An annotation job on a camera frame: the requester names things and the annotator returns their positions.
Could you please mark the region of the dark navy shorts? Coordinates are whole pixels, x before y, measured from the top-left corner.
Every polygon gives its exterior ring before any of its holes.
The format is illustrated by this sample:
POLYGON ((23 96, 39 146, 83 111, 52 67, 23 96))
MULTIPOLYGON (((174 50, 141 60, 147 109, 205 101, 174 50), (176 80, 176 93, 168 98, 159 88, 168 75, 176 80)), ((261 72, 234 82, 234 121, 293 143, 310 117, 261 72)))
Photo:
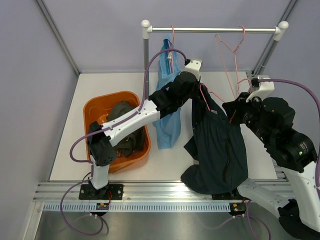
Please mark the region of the dark navy shorts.
POLYGON ((192 101, 193 136, 184 149, 197 162, 181 175, 194 192, 213 195, 230 192, 249 176, 241 127, 208 111, 201 96, 192 101))

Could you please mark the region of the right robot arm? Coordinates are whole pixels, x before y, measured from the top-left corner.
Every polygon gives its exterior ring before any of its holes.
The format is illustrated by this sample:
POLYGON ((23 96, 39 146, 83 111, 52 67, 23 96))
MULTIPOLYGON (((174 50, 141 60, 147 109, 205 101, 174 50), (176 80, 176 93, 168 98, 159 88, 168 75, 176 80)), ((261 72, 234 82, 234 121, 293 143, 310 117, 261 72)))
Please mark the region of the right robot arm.
POLYGON ((232 124, 246 125, 282 168, 294 194, 284 197, 248 178, 226 186, 228 196, 253 200, 273 214, 282 228, 299 240, 320 238, 320 199, 316 189, 317 153, 312 140, 293 129, 295 110, 279 97, 248 99, 243 92, 222 104, 232 124))

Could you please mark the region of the pink hanger of green shorts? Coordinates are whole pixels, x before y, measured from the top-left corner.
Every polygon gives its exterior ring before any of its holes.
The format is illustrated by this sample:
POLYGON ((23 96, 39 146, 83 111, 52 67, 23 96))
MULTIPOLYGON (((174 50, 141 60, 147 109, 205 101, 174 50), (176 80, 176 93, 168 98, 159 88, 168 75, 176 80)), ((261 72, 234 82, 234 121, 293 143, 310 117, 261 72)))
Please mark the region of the pink hanger of green shorts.
POLYGON ((238 50, 239 50, 240 46, 242 45, 243 41, 246 38, 246 29, 245 29, 245 27, 243 25, 239 25, 239 27, 241 28, 242 38, 241 38, 240 42, 237 44, 237 46, 234 49, 232 49, 221 38, 221 36, 218 33, 216 33, 215 36, 214 36, 214 41, 215 41, 216 48, 218 50, 219 58, 220 58, 220 61, 222 63, 222 66, 223 66, 223 69, 224 69, 224 72, 225 72, 225 75, 226 75, 226 78, 227 78, 227 81, 228 81, 228 84, 229 84, 229 87, 231 89, 231 93, 232 93, 234 99, 236 99, 240 95, 240 84, 243 83, 243 82, 247 82, 248 83, 248 85, 249 85, 249 93, 252 93, 252 91, 253 91, 252 80, 251 79, 249 79, 248 77, 243 78, 243 79, 239 78, 237 53, 238 53, 238 50), (235 77, 236 77, 236 91, 235 91, 235 89, 233 87, 232 81, 231 81, 229 73, 227 71, 226 63, 225 63, 225 60, 224 60, 224 57, 223 57, 223 54, 222 54, 222 51, 221 51, 221 48, 220 48, 220 43, 222 43, 233 54, 234 67, 235 67, 235 77))

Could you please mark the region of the pink hanger of navy shorts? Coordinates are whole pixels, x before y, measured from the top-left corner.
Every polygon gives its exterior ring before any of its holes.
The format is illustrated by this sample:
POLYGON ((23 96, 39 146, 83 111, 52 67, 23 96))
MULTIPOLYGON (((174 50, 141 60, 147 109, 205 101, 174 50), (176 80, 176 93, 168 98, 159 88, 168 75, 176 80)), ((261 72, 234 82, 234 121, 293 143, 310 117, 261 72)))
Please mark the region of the pink hanger of navy shorts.
POLYGON ((226 112, 211 97, 211 94, 213 94, 213 92, 210 91, 203 83, 200 84, 199 91, 202 99, 205 102, 207 110, 211 113, 219 115, 223 120, 230 124, 231 120, 227 117, 226 112))

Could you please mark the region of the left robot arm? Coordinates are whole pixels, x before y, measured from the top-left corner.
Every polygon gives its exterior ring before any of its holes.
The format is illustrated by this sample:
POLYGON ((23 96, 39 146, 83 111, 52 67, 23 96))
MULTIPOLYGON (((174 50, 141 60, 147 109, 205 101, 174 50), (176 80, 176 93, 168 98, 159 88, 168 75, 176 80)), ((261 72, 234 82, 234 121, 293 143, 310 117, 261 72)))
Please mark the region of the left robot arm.
POLYGON ((160 90, 155 91, 142 104, 124 115, 92 127, 97 130, 88 134, 87 148, 93 161, 90 194, 103 199, 108 192, 109 165, 116 160, 116 146, 121 140, 148 123, 175 113, 188 99, 198 95, 201 74, 199 70, 184 70, 160 90))

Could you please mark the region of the olive green shorts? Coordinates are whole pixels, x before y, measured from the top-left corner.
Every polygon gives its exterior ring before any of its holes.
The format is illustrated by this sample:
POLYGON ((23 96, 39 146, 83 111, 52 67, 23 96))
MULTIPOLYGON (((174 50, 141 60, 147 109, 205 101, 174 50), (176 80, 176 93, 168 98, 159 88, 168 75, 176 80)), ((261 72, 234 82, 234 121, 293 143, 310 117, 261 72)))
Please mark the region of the olive green shorts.
MULTIPOLYGON (((134 107, 127 101, 121 101, 114 105, 110 113, 106 117, 107 121, 113 121, 122 115, 133 110, 134 107)), ((143 128, 130 133, 123 138, 115 147, 114 150, 118 157, 129 157, 134 151, 143 150, 145 141, 145 133, 143 128)))

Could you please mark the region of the light blue shorts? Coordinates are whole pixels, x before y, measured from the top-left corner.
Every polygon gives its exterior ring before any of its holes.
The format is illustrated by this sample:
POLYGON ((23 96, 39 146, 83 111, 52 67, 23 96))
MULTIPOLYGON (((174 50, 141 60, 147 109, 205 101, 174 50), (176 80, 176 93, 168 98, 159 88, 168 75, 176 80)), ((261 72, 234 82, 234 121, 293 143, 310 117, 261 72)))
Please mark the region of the light blue shorts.
MULTIPOLYGON (((180 73, 178 53, 175 51, 160 54, 158 60, 158 81, 156 90, 172 82, 180 73)), ((157 146, 159 150, 172 148, 181 134, 181 110, 171 113, 153 122, 156 128, 157 146)))

